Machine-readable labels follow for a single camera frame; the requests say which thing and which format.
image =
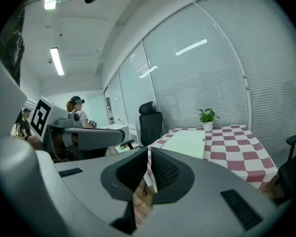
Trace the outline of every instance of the window blinds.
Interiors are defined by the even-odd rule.
[[[136,124],[140,139],[139,107],[153,101],[154,92],[143,45],[138,44],[118,69],[127,121]]]
[[[165,131],[201,126],[198,109],[212,108],[214,126],[248,124],[237,61],[219,30],[195,5],[172,15],[143,40]]]
[[[120,90],[118,72],[113,76],[109,83],[109,95],[111,109],[115,124],[127,124],[127,118],[124,109],[122,92]]]
[[[265,0],[202,0],[239,55],[250,89],[252,132],[279,167],[296,134],[296,41]]]

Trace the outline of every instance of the green plant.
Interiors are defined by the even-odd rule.
[[[212,122],[215,120],[215,117],[221,119],[220,117],[216,116],[216,114],[214,113],[214,111],[210,108],[206,109],[205,111],[203,111],[202,109],[199,109],[202,113],[201,115],[201,122]]]

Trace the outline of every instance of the cap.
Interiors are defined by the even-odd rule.
[[[30,113],[30,112],[31,112],[31,110],[28,108],[24,108],[24,110],[23,110],[23,113]]]
[[[71,102],[73,105],[80,105],[80,104],[84,104],[84,99],[81,99],[81,98],[78,97],[78,96],[73,96],[73,97],[70,99],[70,102]]]

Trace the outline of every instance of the checkered tablecloth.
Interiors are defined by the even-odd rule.
[[[152,178],[154,187],[151,148],[162,148],[180,130],[195,131],[203,130],[203,128],[176,128],[148,146],[147,173]],[[277,173],[271,157],[245,125],[214,127],[213,131],[206,132],[203,157],[204,160],[224,166],[259,190]]]

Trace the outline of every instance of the chair seat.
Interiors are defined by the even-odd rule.
[[[296,194],[296,156],[284,163],[278,170],[281,187],[286,197]]]

